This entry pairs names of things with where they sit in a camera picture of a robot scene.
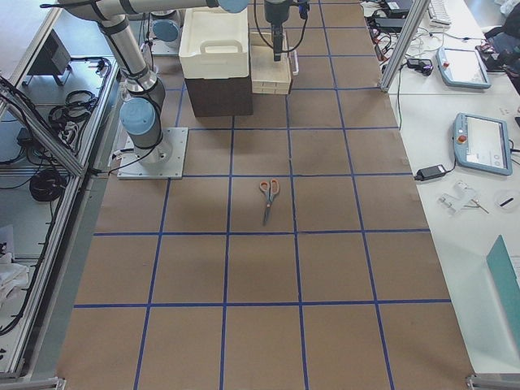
scissors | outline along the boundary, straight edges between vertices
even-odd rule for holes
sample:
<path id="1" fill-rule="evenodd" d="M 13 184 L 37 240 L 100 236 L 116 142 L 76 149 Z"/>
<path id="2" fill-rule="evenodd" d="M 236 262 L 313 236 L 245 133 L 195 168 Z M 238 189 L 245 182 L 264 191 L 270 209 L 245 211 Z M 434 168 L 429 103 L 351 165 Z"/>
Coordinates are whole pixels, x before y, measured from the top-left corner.
<path id="1" fill-rule="evenodd" d="M 266 210 L 263 213 L 263 225 L 265 226 L 271 213 L 271 206 L 275 200 L 276 195 L 280 193 L 280 184 L 277 179 L 260 182 L 260 191 L 266 196 Z"/>

box handle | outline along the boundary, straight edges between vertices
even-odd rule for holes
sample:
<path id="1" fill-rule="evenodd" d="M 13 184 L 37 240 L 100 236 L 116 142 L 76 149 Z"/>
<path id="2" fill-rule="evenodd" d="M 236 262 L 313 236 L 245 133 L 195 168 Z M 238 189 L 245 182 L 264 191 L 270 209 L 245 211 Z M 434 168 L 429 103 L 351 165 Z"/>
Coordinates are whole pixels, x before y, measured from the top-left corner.
<path id="1" fill-rule="evenodd" d="M 236 39 L 228 39 L 224 41 L 204 41 L 201 43 L 201 53 L 207 53 L 208 47 L 225 47 L 233 46 L 236 47 L 237 53 L 242 53 L 242 44 Z"/>
<path id="2" fill-rule="evenodd" d="M 298 64 L 298 54 L 295 50 L 289 53 L 294 57 L 294 70 L 292 71 L 293 76 L 298 76 L 298 73 L 300 73 L 300 65 Z"/>

tablet screen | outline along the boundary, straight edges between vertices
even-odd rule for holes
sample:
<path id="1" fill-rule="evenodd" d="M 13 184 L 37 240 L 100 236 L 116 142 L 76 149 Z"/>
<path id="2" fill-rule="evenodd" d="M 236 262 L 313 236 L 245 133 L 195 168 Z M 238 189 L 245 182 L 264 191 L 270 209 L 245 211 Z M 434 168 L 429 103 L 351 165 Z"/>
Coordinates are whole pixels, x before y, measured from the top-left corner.
<path id="1" fill-rule="evenodd" d="M 506 168 L 501 124 L 491 120 L 467 117 L 468 163 Z"/>
<path id="2" fill-rule="evenodd" d="M 444 53 L 449 62 L 448 69 L 453 81 L 462 83 L 486 82 L 477 54 L 473 50 L 444 49 Z"/>

keyboard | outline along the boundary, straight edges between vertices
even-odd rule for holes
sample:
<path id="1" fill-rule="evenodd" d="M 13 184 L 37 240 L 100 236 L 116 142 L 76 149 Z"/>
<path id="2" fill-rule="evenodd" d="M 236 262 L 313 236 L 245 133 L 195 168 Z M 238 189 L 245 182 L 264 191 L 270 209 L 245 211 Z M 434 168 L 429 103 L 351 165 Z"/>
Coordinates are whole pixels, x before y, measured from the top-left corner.
<path id="1" fill-rule="evenodd" d="M 430 0 L 428 16 L 430 17 L 431 26 L 448 27 L 452 23 L 448 12 L 444 8 L 444 0 Z"/>

white plastic box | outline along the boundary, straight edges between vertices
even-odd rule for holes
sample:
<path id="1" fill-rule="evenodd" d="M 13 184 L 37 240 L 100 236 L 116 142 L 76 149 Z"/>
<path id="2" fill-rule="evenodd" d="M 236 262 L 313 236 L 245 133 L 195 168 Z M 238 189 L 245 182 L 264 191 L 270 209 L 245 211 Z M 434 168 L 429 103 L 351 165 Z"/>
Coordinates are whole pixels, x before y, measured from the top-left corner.
<path id="1" fill-rule="evenodd" d="M 262 33 L 268 42 L 271 42 L 271 34 Z M 251 80 L 253 81 L 253 93 L 273 93 L 287 95 L 291 92 L 293 76 L 297 75 L 297 56 L 294 51 L 294 63 L 296 71 L 291 69 L 291 61 L 288 54 L 282 54 L 279 62 L 273 59 L 273 50 L 266 45 L 260 34 L 250 33 L 251 46 Z M 287 39 L 284 36 L 284 50 L 287 49 Z"/>
<path id="2" fill-rule="evenodd" d="M 186 79 L 229 79 L 249 75 L 247 9 L 186 10 L 179 58 Z"/>

